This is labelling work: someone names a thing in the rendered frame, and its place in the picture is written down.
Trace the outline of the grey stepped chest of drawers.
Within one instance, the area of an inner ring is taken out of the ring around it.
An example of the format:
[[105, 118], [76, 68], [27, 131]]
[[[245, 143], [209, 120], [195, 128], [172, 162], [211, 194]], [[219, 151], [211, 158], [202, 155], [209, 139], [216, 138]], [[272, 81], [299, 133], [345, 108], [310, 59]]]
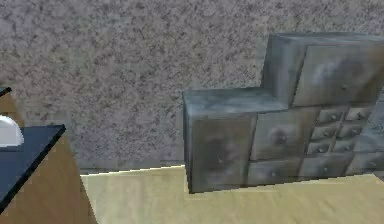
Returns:
[[183, 92], [189, 192], [384, 171], [383, 89], [383, 36], [270, 34], [259, 86]]

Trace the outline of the brown cabinet with black top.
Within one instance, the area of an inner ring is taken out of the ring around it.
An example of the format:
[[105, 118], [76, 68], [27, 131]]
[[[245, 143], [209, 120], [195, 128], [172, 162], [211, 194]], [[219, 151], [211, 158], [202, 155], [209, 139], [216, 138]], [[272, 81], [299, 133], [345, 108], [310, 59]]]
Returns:
[[0, 147], [0, 224], [98, 224], [63, 124], [26, 126], [9, 87], [0, 115], [16, 121], [24, 143]]

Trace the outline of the white round bowl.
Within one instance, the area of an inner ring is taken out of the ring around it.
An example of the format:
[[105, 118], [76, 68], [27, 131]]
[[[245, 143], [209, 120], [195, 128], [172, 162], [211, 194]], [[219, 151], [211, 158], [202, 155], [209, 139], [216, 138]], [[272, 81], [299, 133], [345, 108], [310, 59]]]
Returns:
[[21, 128], [15, 120], [0, 115], [0, 147], [16, 147], [24, 143]]

